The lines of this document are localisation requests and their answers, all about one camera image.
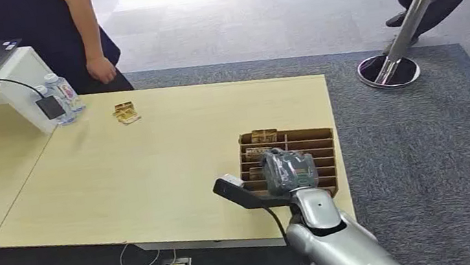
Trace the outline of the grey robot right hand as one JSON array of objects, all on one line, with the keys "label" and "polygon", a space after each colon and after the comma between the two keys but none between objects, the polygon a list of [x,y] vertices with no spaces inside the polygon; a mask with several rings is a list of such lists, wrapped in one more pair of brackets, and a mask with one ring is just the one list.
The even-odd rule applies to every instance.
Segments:
[{"label": "grey robot right hand", "polygon": [[318,185],[319,174],[309,153],[272,148],[263,152],[260,164],[272,196],[284,196],[297,188]]}]

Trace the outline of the person's left hand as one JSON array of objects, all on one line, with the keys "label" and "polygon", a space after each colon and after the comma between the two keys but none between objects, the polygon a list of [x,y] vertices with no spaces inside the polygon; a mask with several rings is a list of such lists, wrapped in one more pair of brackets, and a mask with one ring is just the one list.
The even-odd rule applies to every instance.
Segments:
[{"label": "person's left hand", "polygon": [[86,67],[89,75],[103,84],[111,83],[117,75],[114,65],[105,56],[87,59]]}]

